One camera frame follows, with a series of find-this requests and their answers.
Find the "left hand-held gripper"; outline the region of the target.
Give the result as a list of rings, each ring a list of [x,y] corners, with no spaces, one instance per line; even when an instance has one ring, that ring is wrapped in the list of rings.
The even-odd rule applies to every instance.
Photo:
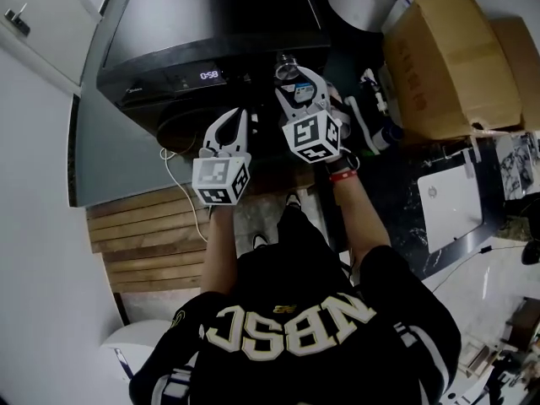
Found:
[[[235,206],[251,179],[247,152],[248,112],[226,111],[205,134],[193,160],[192,188],[205,206]]]

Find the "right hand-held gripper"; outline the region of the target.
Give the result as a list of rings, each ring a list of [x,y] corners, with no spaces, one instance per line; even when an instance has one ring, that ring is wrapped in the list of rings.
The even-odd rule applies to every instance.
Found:
[[[296,101],[312,102],[295,108],[280,88],[274,93],[288,122],[282,127],[289,149],[309,164],[336,159],[340,155],[342,123],[332,117],[326,80],[307,67],[299,67]]]

